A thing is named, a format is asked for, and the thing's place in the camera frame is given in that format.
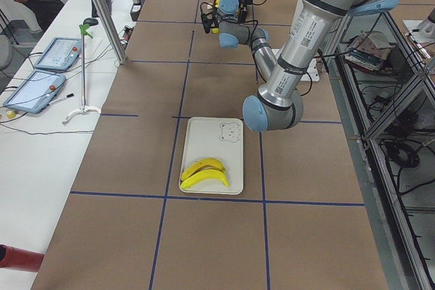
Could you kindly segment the bright yellow-green banana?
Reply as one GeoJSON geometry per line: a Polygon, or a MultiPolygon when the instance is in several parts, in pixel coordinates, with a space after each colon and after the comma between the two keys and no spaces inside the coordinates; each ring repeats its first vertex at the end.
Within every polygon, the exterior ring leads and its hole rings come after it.
{"type": "Polygon", "coordinates": [[[229,186],[228,179],[226,174],[220,170],[216,169],[206,169],[201,170],[193,175],[189,176],[185,180],[183,180],[180,184],[181,189],[188,189],[202,181],[206,181],[209,179],[215,179],[220,181],[225,187],[229,186]]]}

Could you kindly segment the white bear tray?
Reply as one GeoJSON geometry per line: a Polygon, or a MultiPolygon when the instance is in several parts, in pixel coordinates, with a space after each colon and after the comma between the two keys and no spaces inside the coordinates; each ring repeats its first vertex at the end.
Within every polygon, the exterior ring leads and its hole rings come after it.
{"type": "Polygon", "coordinates": [[[185,193],[237,195],[243,190],[243,123],[237,118],[192,117],[188,120],[179,189],[185,193]],[[204,158],[220,160],[229,186],[209,179],[181,189],[181,174],[204,158]]]}

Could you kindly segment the black computer mouse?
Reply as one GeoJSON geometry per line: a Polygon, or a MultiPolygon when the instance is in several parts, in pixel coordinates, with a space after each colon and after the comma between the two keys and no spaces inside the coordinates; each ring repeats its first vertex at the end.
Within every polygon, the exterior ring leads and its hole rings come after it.
{"type": "Polygon", "coordinates": [[[88,24],[89,26],[98,25],[99,21],[96,18],[85,18],[83,21],[83,25],[88,24]]]}

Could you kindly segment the stack of books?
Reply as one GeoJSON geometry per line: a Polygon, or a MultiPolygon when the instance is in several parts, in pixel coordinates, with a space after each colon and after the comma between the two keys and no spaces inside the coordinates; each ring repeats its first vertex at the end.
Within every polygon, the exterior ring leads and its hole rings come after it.
{"type": "Polygon", "coordinates": [[[350,40],[344,59],[369,71],[378,71],[394,48],[381,31],[364,31],[350,40]]]}

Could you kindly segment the upper teach pendant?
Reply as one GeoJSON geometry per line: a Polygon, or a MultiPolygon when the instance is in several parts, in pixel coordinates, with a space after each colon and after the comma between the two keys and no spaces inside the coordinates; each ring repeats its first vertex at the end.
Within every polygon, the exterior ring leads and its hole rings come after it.
{"type": "Polygon", "coordinates": [[[36,69],[63,73],[78,59],[82,51],[82,40],[55,37],[34,64],[36,69]]]}

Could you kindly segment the teach pendant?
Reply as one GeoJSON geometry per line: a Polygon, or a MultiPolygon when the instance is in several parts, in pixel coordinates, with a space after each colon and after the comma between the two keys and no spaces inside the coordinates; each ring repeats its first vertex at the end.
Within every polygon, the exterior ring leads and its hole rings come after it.
{"type": "Polygon", "coordinates": [[[55,37],[34,64],[36,69],[63,73],[78,59],[82,51],[82,40],[55,37]]]}
{"type": "Polygon", "coordinates": [[[7,98],[3,106],[27,113],[39,113],[64,86],[66,76],[35,69],[7,98]]]}

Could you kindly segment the black marker pen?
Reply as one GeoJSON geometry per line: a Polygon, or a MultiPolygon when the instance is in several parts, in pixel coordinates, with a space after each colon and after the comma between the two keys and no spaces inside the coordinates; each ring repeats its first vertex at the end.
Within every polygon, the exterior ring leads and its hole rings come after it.
{"type": "Polygon", "coordinates": [[[67,99],[73,98],[74,96],[75,96],[74,93],[67,94],[66,96],[62,96],[60,98],[56,98],[56,99],[50,101],[48,103],[48,105],[54,105],[55,103],[59,103],[61,101],[65,101],[67,99]]]}

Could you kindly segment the lower teach pendant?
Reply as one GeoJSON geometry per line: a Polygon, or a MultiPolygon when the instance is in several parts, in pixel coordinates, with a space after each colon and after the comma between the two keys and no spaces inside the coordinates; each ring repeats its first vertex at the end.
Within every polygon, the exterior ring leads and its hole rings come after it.
{"type": "Polygon", "coordinates": [[[39,113],[64,86],[66,76],[35,69],[7,98],[3,106],[27,113],[39,113]]]}

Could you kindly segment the red fire extinguisher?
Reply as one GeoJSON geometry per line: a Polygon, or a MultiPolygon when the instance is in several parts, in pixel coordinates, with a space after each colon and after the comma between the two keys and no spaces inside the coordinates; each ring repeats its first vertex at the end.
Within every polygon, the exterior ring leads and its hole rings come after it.
{"type": "Polygon", "coordinates": [[[43,260],[43,253],[18,249],[4,244],[1,245],[1,268],[38,272],[43,260]]]}

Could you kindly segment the green handled reacher grabber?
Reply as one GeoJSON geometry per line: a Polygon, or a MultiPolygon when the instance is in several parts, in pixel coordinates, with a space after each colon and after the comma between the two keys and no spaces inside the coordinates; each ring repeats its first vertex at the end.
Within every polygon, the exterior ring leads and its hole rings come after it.
{"type": "Polygon", "coordinates": [[[81,50],[81,105],[79,108],[74,109],[69,112],[68,116],[62,121],[62,125],[68,124],[73,117],[77,115],[85,115],[88,112],[97,112],[101,113],[101,109],[95,106],[87,105],[86,101],[86,60],[85,60],[85,37],[93,38],[93,36],[88,32],[90,28],[89,24],[80,24],[80,35],[82,41],[82,50],[81,50]]]}

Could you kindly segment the aluminium frame post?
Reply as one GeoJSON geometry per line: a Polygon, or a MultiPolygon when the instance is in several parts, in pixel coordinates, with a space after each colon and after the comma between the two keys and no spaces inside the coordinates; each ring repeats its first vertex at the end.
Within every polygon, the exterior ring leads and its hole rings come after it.
{"type": "Polygon", "coordinates": [[[108,6],[105,0],[92,0],[99,14],[99,18],[105,29],[106,36],[116,54],[116,58],[120,65],[126,62],[126,54],[124,48],[122,47],[118,32],[115,28],[114,22],[109,13],[108,6]]]}

